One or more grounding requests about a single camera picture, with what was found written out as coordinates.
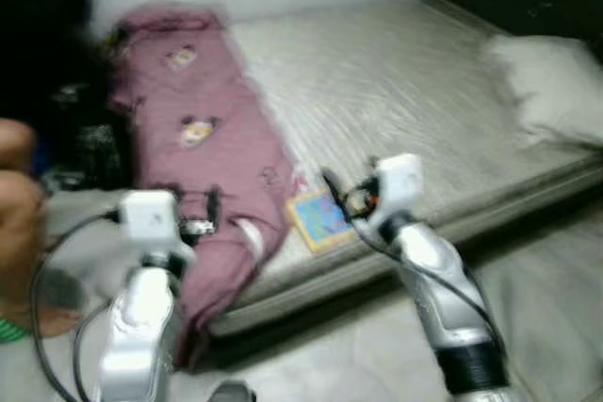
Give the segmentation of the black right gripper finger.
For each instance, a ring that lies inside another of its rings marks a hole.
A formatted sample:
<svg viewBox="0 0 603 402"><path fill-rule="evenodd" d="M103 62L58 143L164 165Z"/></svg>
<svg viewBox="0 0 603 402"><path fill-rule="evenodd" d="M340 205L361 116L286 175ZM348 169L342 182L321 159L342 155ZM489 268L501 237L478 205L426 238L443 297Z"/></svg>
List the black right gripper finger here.
<svg viewBox="0 0 603 402"><path fill-rule="evenodd" d="M331 195L336 207L340 210L348 208L348 191L345 190L343 180L332 169L321 169L320 179L326 184L329 195Z"/></svg>

